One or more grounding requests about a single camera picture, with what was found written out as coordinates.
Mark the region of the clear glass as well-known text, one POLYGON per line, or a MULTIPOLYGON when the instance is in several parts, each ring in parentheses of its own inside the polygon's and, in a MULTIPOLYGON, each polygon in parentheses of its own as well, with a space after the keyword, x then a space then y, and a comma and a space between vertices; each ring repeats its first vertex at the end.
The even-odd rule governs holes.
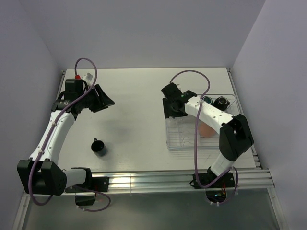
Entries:
POLYGON ((178 128, 178 122, 180 121, 179 118, 167 118, 165 120, 165 123, 166 123, 166 127, 169 128, 169 129, 175 129, 175 128, 178 128))

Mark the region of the dark green ceramic mug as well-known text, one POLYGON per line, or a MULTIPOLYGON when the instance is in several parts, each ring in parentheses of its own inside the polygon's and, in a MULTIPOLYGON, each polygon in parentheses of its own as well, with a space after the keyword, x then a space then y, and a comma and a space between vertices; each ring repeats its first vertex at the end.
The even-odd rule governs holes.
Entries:
POLYGON ((202 98, 202 100, 203 100, 204 102, 210 104, 210 105, 213 105, 213 100, 212 100, 211 97, 204 96, 204 97, 202 98))

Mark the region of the orange plastic cup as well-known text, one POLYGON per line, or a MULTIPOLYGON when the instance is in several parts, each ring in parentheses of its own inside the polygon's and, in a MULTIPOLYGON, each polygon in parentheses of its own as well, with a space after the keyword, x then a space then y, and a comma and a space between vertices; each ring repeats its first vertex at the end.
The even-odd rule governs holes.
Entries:
POLYGON ((204 138, 211 138, 215 135, 215 130, 206 123, 199 124, 198 131, 199 135, 204 138))

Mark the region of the small black mug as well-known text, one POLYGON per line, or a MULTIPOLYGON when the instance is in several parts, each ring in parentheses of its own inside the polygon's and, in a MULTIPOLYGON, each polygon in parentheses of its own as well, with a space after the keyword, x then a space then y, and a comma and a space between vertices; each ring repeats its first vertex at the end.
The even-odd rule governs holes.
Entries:
POLYGON ((94 138, 93 143, 91 144, 92 152, 98 157, 103 157, 107 154, 107 148, 103 141, 94 138))

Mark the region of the black ceramic mug cream inside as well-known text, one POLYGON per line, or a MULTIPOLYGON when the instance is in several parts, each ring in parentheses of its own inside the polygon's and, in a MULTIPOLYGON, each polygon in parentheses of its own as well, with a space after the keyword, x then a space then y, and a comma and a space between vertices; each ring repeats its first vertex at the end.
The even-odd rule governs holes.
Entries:
POLYGON ((223 96, 218 97, 213 102, 213 106, 221 111, 225 111, 228 108, 229 104, 230 102, 228 101, 228 99, 223 96))

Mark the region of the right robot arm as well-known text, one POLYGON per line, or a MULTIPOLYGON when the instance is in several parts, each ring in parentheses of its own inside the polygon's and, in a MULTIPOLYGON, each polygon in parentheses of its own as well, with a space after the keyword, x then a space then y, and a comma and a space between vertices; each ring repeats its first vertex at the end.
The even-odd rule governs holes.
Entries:
POLYGON ((165 86, 162 93, 166 119, 192 115, 219 135, 220 154, 207 176, 211 186, 219 186, 224 181, 223 174, 254 144, 246 117, 226 113, 190 90, 182 92, 174 83, 165 86))

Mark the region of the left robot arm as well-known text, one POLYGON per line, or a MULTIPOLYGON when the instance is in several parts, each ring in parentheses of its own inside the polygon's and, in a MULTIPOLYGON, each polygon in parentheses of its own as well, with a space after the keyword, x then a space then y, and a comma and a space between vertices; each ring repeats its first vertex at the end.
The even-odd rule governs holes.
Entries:
POLYGON ((53 103, 48 126, 37 148, 29 159, 20 160, 17 172, 26 193, 59 196, 67 188, 77 186, 89 191, 94 185, 89 168, 75 167, 62 170, 58 166, 64 140, 83 109, 96 113, 115 105, 96 84, 89 93, 83 88, 83 80, 65 80, 65 90, 53 103))

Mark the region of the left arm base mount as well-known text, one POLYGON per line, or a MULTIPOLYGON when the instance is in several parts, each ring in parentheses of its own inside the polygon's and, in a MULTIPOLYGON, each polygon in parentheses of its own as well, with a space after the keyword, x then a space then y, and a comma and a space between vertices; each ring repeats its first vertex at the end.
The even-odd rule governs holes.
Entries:
POLYGON ((111 204, 111 198, 105 194, 108 191, 109 177, 93 177, 90 182, 84 184, 78 184, 65 189, 66 193, 75 193, 75 204, 77 208, 84 209, 89 212, 98 212, 100 210, 107 209, 111 204), (103 202, 98 200, 98 196, 106 198, 106 205, 99 209, 90 209, 95 201, 103 202))

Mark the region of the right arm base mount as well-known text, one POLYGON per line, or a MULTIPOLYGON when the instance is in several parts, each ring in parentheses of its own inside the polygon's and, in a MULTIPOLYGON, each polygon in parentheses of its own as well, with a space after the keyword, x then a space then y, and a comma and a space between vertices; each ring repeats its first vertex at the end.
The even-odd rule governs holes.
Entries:
MULTIPOLYGON (((200 183, 205 186, 213 182, 217 177, 210 173, 199 173, 200 183)), ((206 192, 206 196, 210 202, 224 202, 227 198, 227 188, 235 188, 236 181, 231 172, 227 172, 223 177, 219 178, 212 186, 209 188, 215 188, 217 190, 212 190, 206 192)))

